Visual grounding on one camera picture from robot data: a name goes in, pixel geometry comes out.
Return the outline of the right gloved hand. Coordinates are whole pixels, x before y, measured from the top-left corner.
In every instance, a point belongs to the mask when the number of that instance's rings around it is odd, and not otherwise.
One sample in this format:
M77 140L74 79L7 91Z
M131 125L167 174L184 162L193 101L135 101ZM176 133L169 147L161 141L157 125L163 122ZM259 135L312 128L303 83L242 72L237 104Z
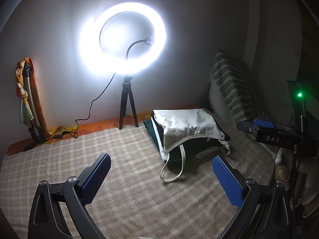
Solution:
M275 178L291 190L295 201L304 207L303 218L318 209L318 161L303 158L294 161L294 152L281 148L275 157Z

